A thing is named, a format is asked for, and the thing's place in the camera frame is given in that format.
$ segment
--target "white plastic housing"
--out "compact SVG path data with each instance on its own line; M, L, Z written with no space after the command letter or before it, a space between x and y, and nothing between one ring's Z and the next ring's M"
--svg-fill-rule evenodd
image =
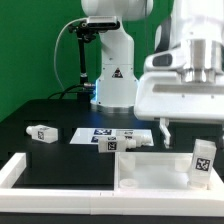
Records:
M210 181L213 162L216 155L214 142L197 139L189 170L190 185L202 184L207 186Z
M118 30L100 34L102 42L102 72L96 81L94 109L126 113L134 106L137 79L134 76L134 41L124 30L123 20L138 20L147 16L153 0L82 0L88 16L117 16Z
M99 137L99 152L125 152L126 149L136 148L136 141L124 136Z
M182 40L207 39L223 44L223 0L175 0L170 48Z
M29 126L26 132L31 135L32 139L37 141L52 143L58 140L58 129L56 128L44 125Z
M177 72L149 72L140 79L134 112L140 120L222 123L223 90L224 76L217 76L214 84L188 85Z
M224 185L214 169L209 188L197 191L187 187L187 169L176 170L176 162L190 156L116 153L113 191L0 189L0 212L224 217ZM17 158L18 163L13 164L9 161L5 167L20 170L24 159ZM0 176L10 181L4 171Z
M88 16L118 16L124 20L139 20L145 17L145 0L82 0L82 8ZM147 15L153 0L147 0Z

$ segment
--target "black cable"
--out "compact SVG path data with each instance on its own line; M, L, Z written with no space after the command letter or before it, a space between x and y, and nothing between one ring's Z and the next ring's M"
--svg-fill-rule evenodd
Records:
M50 100L53 96L61 95L62 93L63 93L63 92L53 93L53 94L51 94L47 99ZM70 93L76 94L76 93L79 93L79 91L76 91L76 92L67 92L66 94L70 94Z
M73 85L73 86L68 87L67 89L65 89L65 91L63 91L61 93L61 96L59 97L59 99L63 99L63 97L65 96L66 93L68 93L72 89L79 88L79 87L84 87L84 85Z

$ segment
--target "white container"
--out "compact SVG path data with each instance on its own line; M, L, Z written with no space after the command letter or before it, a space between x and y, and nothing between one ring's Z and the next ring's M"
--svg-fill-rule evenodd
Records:
M150 135L140 134L135 130L117 130L116 136L124 136L127 139L135 140L137 147L141 147L142 145L152 142Z
M206 187L209 184L215 154L216 146L214 142L196 139L189 170L190 188Z
M125 152L126 149L136 148L136 141L124 136L99 137L99 152Z
M58 129L56 128L44 125L29 126L26 132L31 135L32 139L37 141L52 143L58 140Z

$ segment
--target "black and white pattern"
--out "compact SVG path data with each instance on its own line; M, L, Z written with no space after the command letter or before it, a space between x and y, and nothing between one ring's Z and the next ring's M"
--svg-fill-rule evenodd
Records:
M111 135L111 129L95 129L94 135Z
M37 137L38 137L38 139L40 139L40 140L44 140L44 132L42 132L42 131L38 131Z
M196 169L201 171L208 171L210 166L210 160L198 158L196 163Z
M99 142L99 138L97 136L93 136L91 139L92 143L98 143Z
M108 151L116 151L117 142L108 142Z

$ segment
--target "green wall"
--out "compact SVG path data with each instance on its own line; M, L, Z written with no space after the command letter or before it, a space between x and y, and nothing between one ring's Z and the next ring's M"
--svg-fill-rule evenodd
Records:
M150 53L158 24L170 13L173 0L154 0L148 17ZM62 27L83 17L81 0L1 0L0 3L0 120L31 99L60 91L54 77L53 53ZM144 21L125 23L135 40L135 74L142 74ZM86 45L90 81L100 74L99 38ZM75 35L66 32L58 51L58 71L65 87L78 83L79 59Z

